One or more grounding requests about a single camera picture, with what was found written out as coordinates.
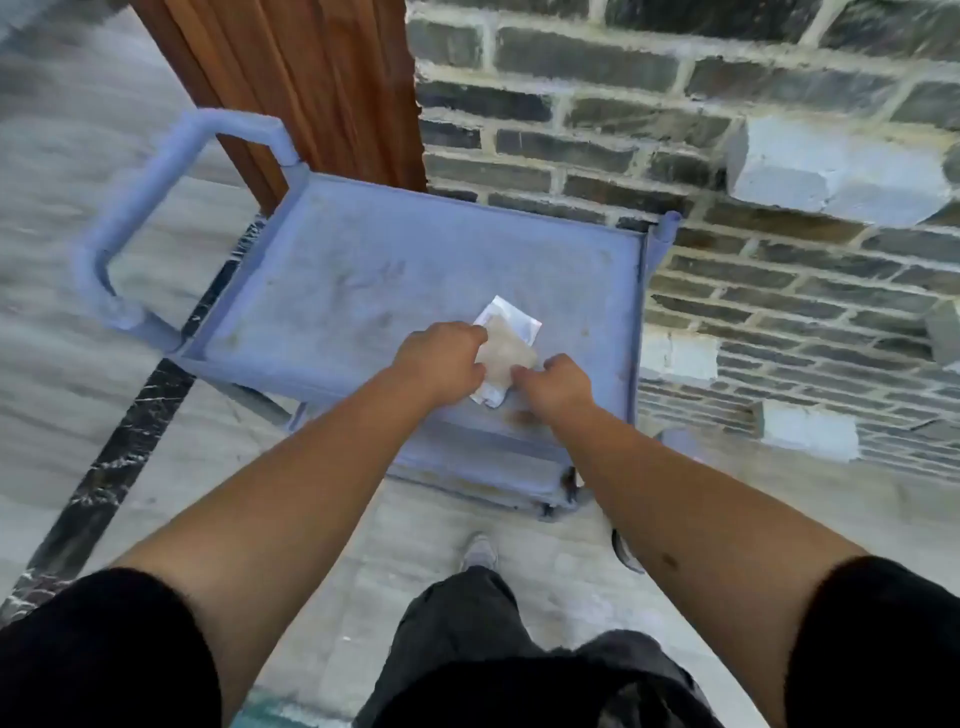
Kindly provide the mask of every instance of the white brick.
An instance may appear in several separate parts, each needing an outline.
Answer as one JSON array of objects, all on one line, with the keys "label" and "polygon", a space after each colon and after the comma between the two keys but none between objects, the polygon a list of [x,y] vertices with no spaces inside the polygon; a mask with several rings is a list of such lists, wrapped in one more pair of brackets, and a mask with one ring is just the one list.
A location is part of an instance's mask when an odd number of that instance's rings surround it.
[{"label": "white brick", "polygon": [[887,228],[909,228],[947,204],[943,155],[867,137],[851,140],[846,174],[824,213]]},{"label": "white brick", "polygon": [[860,454],[856,418],[764,400],[754,408],[760,442],[849,463]]},{"label": "white brick", "polygon": [[933,358],[948,372],[960,372],[960,299],[944,301],[926,315]]},{"label": "white brick", "polygon": [[840,150],[821,137],[799,121],[747,119],[727,145],[728,191],[748,203],[819,212],[840,173]]},{"label": "white brick", "polygon": [[643,327],[640,377],[694,386],[717,379],[720,340],[702,333]]},{"label": "white brick", "polygon": [[950,199],[942,156],[840,125],[760,116],[728,143],[727,186],[744,202],[907,228]]}]

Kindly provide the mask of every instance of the shoe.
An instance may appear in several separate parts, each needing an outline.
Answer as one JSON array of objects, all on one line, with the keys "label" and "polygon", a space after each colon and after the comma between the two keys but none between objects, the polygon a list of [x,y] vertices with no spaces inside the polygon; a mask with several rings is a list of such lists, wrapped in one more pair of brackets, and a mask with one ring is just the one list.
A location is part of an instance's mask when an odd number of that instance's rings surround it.
[{"label": "shoe", "polygon": [[482,531],[477,531],[470,534],[467,539],[464,558],[460,561],[460,571],[466,571],[470,567],[485,567],[491,571],[496,571],[499,561],[496,555],[496,547],[490,540],[490,536]]}]

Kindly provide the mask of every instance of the leg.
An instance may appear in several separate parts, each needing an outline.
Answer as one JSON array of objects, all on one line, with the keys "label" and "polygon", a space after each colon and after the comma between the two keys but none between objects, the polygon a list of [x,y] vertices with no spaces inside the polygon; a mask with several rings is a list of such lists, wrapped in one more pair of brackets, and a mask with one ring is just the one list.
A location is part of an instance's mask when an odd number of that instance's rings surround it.
[{"label": "leg", "polygon": [[637,669],[676,680],[709,707],[707,697],[690,673],[666,656],[660,643],[642,632],[614,629],[576,650],[576,654],[611,667]]},{"label": "leg", "polygon": [[368,728],[395,696],[447,663],[543,654],[527,634],[514,594],[500,575],[469,560],[465,565],[466,570],[411,602],[354,726]]}]

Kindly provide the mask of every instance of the cart leg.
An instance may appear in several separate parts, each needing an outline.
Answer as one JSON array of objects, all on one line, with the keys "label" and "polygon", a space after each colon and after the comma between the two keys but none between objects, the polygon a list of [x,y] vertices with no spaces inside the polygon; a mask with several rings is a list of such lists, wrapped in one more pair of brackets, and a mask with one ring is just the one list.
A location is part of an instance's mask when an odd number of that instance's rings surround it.
[{"label": "cart leg", "polygon": [[255,389],[244,387],[240,384],[218,381],[216,379],[204,379],[204,381],[220,392],[220,394],[229,397],[237,404],[242,404],[253,414],[259,415],[271,425],[286,427],[290,422],[290,418],[293,417],[292,413],[287,412],[279,404],[262,392],[257,392]]}]

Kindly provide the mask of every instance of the wooden post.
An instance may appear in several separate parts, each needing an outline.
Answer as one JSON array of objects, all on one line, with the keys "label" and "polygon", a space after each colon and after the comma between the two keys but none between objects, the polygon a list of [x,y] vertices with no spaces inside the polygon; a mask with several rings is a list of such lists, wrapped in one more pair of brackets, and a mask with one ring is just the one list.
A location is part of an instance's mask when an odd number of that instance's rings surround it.
[{"label": "wooden post", "polygon": [[[317,172],[424,190],[403,0],[136,0],[197,106],[283,119]],[[266,212],[286,183],[269,151],[221,138]]]}]

